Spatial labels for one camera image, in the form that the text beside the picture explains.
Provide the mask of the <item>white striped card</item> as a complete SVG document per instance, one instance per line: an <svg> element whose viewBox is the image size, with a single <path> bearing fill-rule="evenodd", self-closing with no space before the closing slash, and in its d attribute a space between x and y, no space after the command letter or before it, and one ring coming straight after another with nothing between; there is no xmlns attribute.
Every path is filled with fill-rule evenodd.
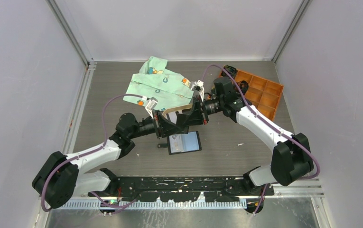
<svg viewBox="0 0 363 228"><path fill-rule="evenodd" d="M177 124L177 114L178 114L177 111L168 113L167 117L169 121L171 121L174 124Z"/></svg>

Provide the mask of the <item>green cartoon print cloth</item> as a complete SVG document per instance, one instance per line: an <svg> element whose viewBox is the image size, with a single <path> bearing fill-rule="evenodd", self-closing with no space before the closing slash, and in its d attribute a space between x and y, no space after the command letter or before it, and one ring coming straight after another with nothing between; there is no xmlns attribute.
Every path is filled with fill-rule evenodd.
<svg viewBox="0 0 363 228"><path fill-rule="evenodd" d="M127 96L123 100L146 106L146 101L132 94L153 97L158 101L155 109L160 111L189 104L194 94L190 89L190 80L166 69L167 63L166 59L149 57L139 72L132 75Z"/></svg>

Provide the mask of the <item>black leather card holder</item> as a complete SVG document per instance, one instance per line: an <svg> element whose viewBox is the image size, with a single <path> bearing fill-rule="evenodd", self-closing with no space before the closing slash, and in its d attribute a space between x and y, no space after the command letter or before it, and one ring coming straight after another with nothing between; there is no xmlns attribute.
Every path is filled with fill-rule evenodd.
<svg viewBox="0 0 363 228"><path fill-rule="evenodd" d="M166 143L158 143L158 149L167 149L169 155L184 154L202 150L198 131L174 134L167 137Z"/></svg>

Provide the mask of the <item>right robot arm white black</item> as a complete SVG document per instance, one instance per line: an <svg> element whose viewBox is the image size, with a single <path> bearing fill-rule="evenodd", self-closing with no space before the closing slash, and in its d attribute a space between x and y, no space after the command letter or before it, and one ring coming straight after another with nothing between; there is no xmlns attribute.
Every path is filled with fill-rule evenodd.
<svg viewBox="0 0 363 228"><path fill-rule="evenodd" d="M285 131L248 101L236 87L233 79L219 77L214 80L214 94L210 100L193 99L192 108L177 116L184 129L208 122L208 116L222 112L235 123L245 127L270 149L269 165L256 167L244 174L243 188L249 195L257 194L263 185L278 183L288 186L307 174L318 170L319 165L310 152L308 138Z"/></svg>

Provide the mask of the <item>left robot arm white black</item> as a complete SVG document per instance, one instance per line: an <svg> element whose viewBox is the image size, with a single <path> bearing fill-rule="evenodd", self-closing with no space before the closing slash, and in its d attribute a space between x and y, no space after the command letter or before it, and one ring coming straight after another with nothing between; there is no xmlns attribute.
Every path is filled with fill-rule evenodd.
<svg viewBox="0 0 363 228"><path fill-rule="evenodd" d="M190 111L154 111L141 121L132 113L119 118L113 135L103 143L87 150L68 155L60 151L52 153L32 181L33 189L42 197L42 208L48 211L67 203L73 196L86 193L103 193L113 196L119 188L116 176L107 169L92 170L104 163L127 156L135 147L134 138L155 134L165 138L187 133L192 125L202 121L192 117Z"/></svg>

